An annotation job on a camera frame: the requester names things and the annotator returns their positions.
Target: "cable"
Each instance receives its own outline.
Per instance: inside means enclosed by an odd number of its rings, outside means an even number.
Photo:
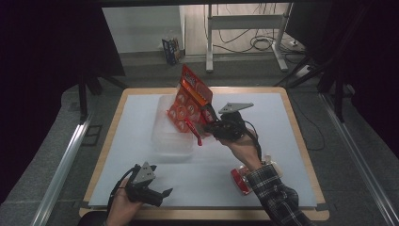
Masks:
[[[226,10],[231,14],[231,12],[229,11],[229,9],[227,8],[227,4],[226,4]]]
[[[117,193],[118,189],[122,188],[120,187],[120,184],[123,182],[123,180],[133,171],[134,168],[129,169],[123,176],[120,178],[120,180],[117,181],[117,183],[114,186],[114,189],[112,189],[111,194],[109,195],[108,198],[108,205],[106,206],[106,215],[108,216],[109,211],[111,210],[112,202],[114,201],[114,196]]]
[[[249,121],[244,121],[244,122],[248,123],[252,127],[252,130],[253,130],[253,132],[255,132],[256,137],[258,137],[258,133],[256,132],[255,126],[253,126],[253,124]]]
[[[302,55],[305,55],[306,54],[306,52],[305,51],[299,51],[299,50],[293,50],[293,49],[290,49],[290,48],[288,48],[287,46],[285,46],[283,43],[281,43],[280,45],[279,45],[279,49],[282,51],[282,53],[298,53],[298,54],[302,54]]]
[[[254,136],[247,128],[244,132],[252,139],[253,145],[255,146],[259,160],[262,162],[262,147],[258,141],[258,135]]]
[[[291,97],[291,99],[293,100],[293,102],[295,103],[297,109],[299,110],[299,112],[302,114],[303,117],[305,117],[305,119],[310,122],[312,125],[314,125],[314,127],[317,129],[321,139],[322,139],[322,145],[320,148],[309,148],[307,143],[305,142],[305,145],[307,146],[308,150],[310,151],[322,151],[323,149],[325,149],[326,147],[326,139],[322,133],[322,131],[320,130],[319,126],[316,125],[316,123],[314,123],[311,119],[309,119],[302,111],[302,109],[300,108],[299,104],[297,103],[297,101],[295,100],[294,96],[291,94],[291,92],[287,89],[287,93],[289,94],[289,96]]]
[[[262,10],[262,4],[259,4],[259,5],[253,10],[252,14],[254,14],[255,11],[256,11],[257,9],[259,9],[259,11],[261,11],[261,10]],[[204,28],[204,32],[205,32],[205,37],[206,37],[206,39],[208,39],[208,34],[207,34],[207,31],[206,31],[205,5],[203,6],[203,28]],[[241,33],[241,34],[238,35],[237,37],[233,38],[232,40],[223,40],[223,38],[222,38],[222,36],[221,36],[221,33],[220,33],[220,30],[219,30],[219,37],[220,37],[220,39],[222,40],[222,42],[226,44],[226,43],[230,43],[230,42],[232,42],[232,41],[234,41],[234,40],[239,39],[239,38],[242,37],[244,34],[246,34],[249,30],[252,30],[252,29],[248,29],[248,30],[244,31],[243,33]],[[254,36],[253,38],[251,38],[251,40],[249,41],[250,47],[249,47],[248,49],[246,49],[246,50],[235,51],[235,50],[229,49],[229,48],[227,48],[227,47],[224,47],[224,46],[221,46],[221,45],[216,45],[216,44],[213,44],[213,46],[214,46],[214,47],[217,47],[217,48],[224,49],[224,50],[229,51],[229,52],[232,52],[232,53],[236,53],[236,54],[243,54],[243,53],[246,53],[246,52],[248,52],[248,51],[250,51],[250,50],[252,50],[252,49],[256,49],[256,50],[258,50],[258,51],[266,51],[266,50],[270,49],[271,46],[272,46],[274,37],[271,38],[271,37],[267,37],[267,36],[258,36],[258,32],[259,32],[259,29],[256,30],[255,36]],[[266,47],[264,47],[264,48],[257,46],[259,43],[262,43],[262,42],[266,42],[266,43],[268,43],[268,45],[267,45]]]
[[[292,61],[291,59],[288,58],[288,56],[291,56],[291,55],[304,55],[304,54],[302,54],[302,53],[287,53],[287,54],[284,55],[284,59],[286,61],[288,61],[288,62],[290,62],[292,64],[298,64],[300,61],[295,62],[295,61]]]

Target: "plaid sleeve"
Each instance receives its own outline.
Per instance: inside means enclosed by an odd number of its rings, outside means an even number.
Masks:
[[[278,225],[314,225],[298,207],[297,193],[282,183],[272,165],[247,176],[267,215]]]

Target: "hand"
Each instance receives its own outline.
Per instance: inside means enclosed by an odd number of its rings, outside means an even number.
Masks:
[[[252,130],[248,130],[255,136],[255,133]],[[247,134],[244,134],[241,138],[235,141],[226,139],[217,140],[219,140],[222,145],[229,147],[232,154],[234,154],[238,160],[246,165],[249,171],[254,171],[262,167],[262,163],[261,160],[259,160],[255,145]]]
[[[128,179],[125,179],[120,184],[120,187],[125,187]],[[136,212],[140,209],[143,202],[130,202],[124,188],[118,189],[112,201],[111,210],[109,211],[107,226],[121,226],[128,224]]]

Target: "red package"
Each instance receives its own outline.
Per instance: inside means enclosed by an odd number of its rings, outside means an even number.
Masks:
[[[180,87],[175,101],[168,111],[168,117],[181,133],[191,132],[199,139],[203,136],[200,128],[206,123],[201,109],[212,103],[211,90],[184,64]]]

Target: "black strap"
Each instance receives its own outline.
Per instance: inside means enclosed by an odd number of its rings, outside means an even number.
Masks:
[[[115,193],[117,193],[118,189],[120,189],[120,184],[122,184],[122,181],[132,171],[133,171],[133,168],[129,169],[125,174],[123,174],[123,176],[120,178],[120,180],[118,180],[117,183],[115,184],[114,189],[112,189],[111,194],[109,195],[108,205],[106,206],[106,216],[107,217],[108,217],[109,211],[111,211],[111,206],[112,206],[112,202],[114,201]]]
[[[258,158],[262,162],[262,148],[258,141],[258,135],[256,137],[245,127],[245,133],[252,139],[253,144],[255,145],[256,151],[258,153]]]

